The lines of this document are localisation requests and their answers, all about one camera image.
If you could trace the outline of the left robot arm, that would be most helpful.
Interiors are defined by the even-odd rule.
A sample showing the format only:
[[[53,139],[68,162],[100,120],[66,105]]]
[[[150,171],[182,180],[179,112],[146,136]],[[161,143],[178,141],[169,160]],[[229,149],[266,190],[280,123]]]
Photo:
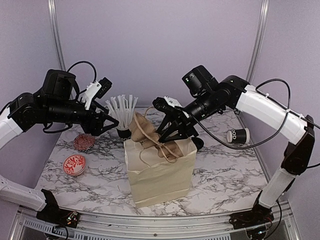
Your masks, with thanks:
[[[112,82],[104,77],[81,91],[74,74],[48,70],[38,91],[20,94],[0,111],[0,146],[3,148],[37,124],[43,125],[47,134],[51,134],[49,128],[54,123],[65,124],[67,129],[80,125],[84,133],[95,137],[117,127],[118,120],[96,102],[111,87]]]

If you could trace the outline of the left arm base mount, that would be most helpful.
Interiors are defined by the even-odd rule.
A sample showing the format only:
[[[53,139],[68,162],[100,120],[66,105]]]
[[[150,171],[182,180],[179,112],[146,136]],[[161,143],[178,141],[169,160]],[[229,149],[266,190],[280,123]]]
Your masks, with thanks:
[[[46,205],[38,211],[36,218],[48,223],[57,224],[60,227],[76,228],[80,214],[76,210],[66,210],[59,207],[58,202],[49,190],[42,189]]]

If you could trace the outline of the cream paper bag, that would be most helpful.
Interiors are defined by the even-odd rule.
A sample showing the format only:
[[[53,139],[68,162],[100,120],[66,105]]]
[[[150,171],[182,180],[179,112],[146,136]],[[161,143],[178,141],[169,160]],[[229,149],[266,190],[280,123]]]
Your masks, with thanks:
[[[148,207],[187,195],[195,167],[197,148],[191,138],[174,140],[183,157],[170,163],[158,157],[155,147],[143,150],[139,142],[124,142],[124,158],[131,195],[137,208]]]

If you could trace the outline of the brown cardboard cup carrier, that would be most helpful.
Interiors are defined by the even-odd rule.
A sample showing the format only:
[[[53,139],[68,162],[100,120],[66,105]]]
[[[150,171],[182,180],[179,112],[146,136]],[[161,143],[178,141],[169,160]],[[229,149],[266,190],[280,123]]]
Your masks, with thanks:
[[[155,147],[158,157],[164,158],[169,163],[175,163],[178,158],[184,156],[175,141],[170,141],[169,143],[159,142],[160,134],[156,132],[154,125],[139,112],[134,112],[128,128],[131,132],[131,139],[136,143],[140,143],[142,150]]]

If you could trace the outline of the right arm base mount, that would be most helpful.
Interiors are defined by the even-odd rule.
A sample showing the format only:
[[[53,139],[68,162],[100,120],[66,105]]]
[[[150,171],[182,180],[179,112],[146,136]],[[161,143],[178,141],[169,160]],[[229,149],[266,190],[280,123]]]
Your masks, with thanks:
[[[232,213],[230,215],[229,223],[237,230],[271,223],[274,219],[272,209],[262,206],[259,200],[256,199],[251,210]]]

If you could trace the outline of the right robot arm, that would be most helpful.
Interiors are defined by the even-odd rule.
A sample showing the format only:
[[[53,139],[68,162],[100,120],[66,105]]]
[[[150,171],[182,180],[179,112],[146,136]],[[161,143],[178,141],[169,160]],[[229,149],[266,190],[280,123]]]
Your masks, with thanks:
[[[203,65],[189,71],[182,81],[193,97],[192,103],[182,107],[170,97],[158,97],[152,102],[165,115],[157,129],[161,143],[197,137],[195,125],[215,113],[223,113],[226,108],[249,114],[287,138],[284,159],[252,209],[234,213],[229,219],[235,229],[272,221],[273,205],[295,178],[309,168],[315,144],[313,118],[292,111],[289,105],[278,103],[238,76],[230,75],[219,82]]]

